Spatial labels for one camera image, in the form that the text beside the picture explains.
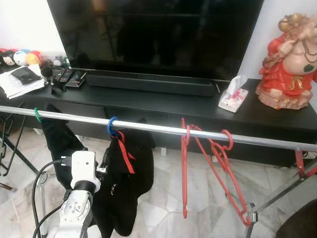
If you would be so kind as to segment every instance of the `green clip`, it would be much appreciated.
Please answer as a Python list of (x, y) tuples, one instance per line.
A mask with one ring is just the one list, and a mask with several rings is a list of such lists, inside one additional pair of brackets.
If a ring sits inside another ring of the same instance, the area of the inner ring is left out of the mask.
[(40, 118), (38, 110), (39, 110), (38, 108), (34, 108), (35, 117), (39, 121), (39, 123), (43, 123), (42, 119)]

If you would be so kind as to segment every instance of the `red strap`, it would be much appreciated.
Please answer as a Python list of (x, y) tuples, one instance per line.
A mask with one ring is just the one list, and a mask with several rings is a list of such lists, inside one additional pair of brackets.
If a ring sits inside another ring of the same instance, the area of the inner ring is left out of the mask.
[(127, 156), (127, 151), (125, 149), (125, 146), (124, 146), (123, 142), (120, 139), (118, 140), (118, 142), (119, 142), (119, 146), (120, 146), (120, 149), (121, 149), (122, 156), (123, 156), (123, 159), (125, 161), (125, 164), (127, 165), (129, 172), (131, 174), (134, 174), (134, 170), (133, 170), (133, 167), (132, 167), (132, 165), (131, 165), (131, 163), (129, 161), (129, 158)]
[(128, 152), (128, 156), (129, 156), (131, 159), (134, 159), (134, 160), (135, 160), (134, 156), (131, 155), (130, 152)]
[(124, 136), (123, 132), (121, 132), (119, 130), (117, 130), (116, 132), (118, 132), (121, 135), (121, 139), (125, 143), (125, 136)]

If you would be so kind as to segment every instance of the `black jacket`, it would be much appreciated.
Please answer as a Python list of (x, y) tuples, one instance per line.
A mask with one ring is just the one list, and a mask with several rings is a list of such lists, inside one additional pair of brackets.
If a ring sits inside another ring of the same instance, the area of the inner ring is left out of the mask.
[[(60, 112), (48, 104), (46, 111)], [(42, 129), (46, 137), (52, 159), (71, 156), (77, 150), (85, 150), (83, 144), (67, 127), (67, 121), (43, 119)], [(103, 165), (107, 174), (102, 179), (100, 190), (94, 195), (92, 206), (93, 223), (97, 224), (102, 237), (109, 238), (115, 229), (121, 236), (131, 234), (137, 211), (138, 197), (149, 191), (154, 179), (152, 135), (145, 131), (125, 129), (124, 135), (112, 138), (110, 147), (104, 155)], [(133, 173), (127, 168), (120, 147), (123, 145), (129, 154), (129, 164)], [(56, 177), (66, 188), (70, 189), (72, 180), (71, 167), (55, 165)]]

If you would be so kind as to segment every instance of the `red hanger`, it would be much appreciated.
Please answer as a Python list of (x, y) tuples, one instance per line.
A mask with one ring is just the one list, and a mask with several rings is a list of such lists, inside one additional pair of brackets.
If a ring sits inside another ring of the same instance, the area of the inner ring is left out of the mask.
[[(190, 130), (202, 130), (200, 129), (198, 126), (195, 125), (187, 125), (185, 126), (185, 119), (182, 119), (182, 128), (187, 128), (187, 134), (182, 135), (181, 136), (181, 142), (182, 142), (182, 177), (183, 177), (183, 215), (184, 218), (187, 217), (187, 146), (188, 146), (188, 142), (189, 142), (189, 138), (190, 138)], [(213, 142), (213, 140), (208, 139), (208, 141), (211, 144), (211, 151), (213, 152), (213, 154), (215, 155), (215, 157), (217, 158), (219, 164), (221, 165), (223, 171), (225, 171), (226, 173), (228, 173), (233, 181), (233, 184), (235, 186), (235, 189), (238, 193), (239, 199), (240, 199), (240, 203), (242, 205), (242, 210), (239, 209), (237, 203), (235, 202), (234, 198), (232, 197), (232, 195), (230, 194), (228, 188), (224, 185), (223, 181), (221, 180), (219, 174), (217, 173), (216, 169), (214, 168), (209, 156), (207, 155), (206, 151), (204, 150), (203, 146), (201, 145), (199, 139), (197, 137), (194, 137), (199, 148), (201, 149), (203, 155), (205, 156), (205, 159), (207, 160), (208, 164), (210, 165), (212, 171), (214, 172), (214, 175), (217, 177), (219, 183), (221, 184), (223, 190), (225, 191), (227, 197), (229, 198), (230, 202), (232, 203), (234, 209), (236, 210), (236, 212), (238, 213), (241, 221), (243, 222), (244, 225), (246, 226), (250, 226), (251, 225), (251, 220), (250, 217), (248, 216), (247, 211), (247, 205), (246, 202), (244, 200), (244, 197), (241, 193), (239, 184), (237, 182), (237, 179), (235, 178), (233, 172), (231, 171), (230, 165), (229, 165), (229, 160), (228, 160), (228, 156), (226, 151), (229, 151), (232, 149), (233, 147), (233, 139), (232, 136), (230, 134), (229, 131), (227, 130), (222, 130), (222, 133), (226, 134), (228, 136), (229, 139), (229, 146), (226, 145), (219, 145), (216, 142)]]

